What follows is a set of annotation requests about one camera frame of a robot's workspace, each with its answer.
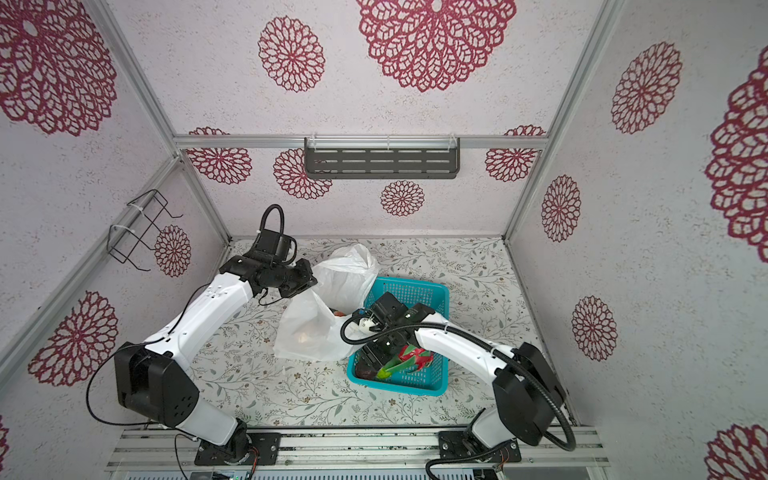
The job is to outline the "white plastic bag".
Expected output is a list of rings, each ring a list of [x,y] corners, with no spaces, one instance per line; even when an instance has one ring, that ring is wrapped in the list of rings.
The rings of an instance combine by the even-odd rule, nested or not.
[[[379,272],[378,261],[362,244],[339,248],[315,265],[317,284],[294,297],[282,314],[274,355],[312,362],[348,358],[357,347],[342,340],[341,327],[364,306]]]

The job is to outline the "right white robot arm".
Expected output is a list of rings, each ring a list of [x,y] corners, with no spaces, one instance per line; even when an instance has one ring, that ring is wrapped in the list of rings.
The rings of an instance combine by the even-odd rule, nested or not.
[[[340,338],[359,345],[373,367],[383,367],[404,347],[415,347],[448,359],[489,385],[494,405],[468,427],[468,441],[476,447],[491,449],[513,440],[537,446],[546,439],[564,451],[576,448],[562,411],[564,390],[543,353],[530,343],[513,348],[486,340],[427,305],[408,307],[389,292],[351,314],[340,327]]]

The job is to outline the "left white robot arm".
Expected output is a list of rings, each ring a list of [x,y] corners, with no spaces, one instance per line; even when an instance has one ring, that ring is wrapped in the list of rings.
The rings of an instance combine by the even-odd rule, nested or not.
[[[310,262],[296,254],[294,238],[261,231],[251,249],[227,260],[175,319],[138,344],[124,344],[113,357],[120,405],[217,447],[238,437],[236,417],[200,397],[191,364],[253,298],[273,289],[289,299],[317,284]]]

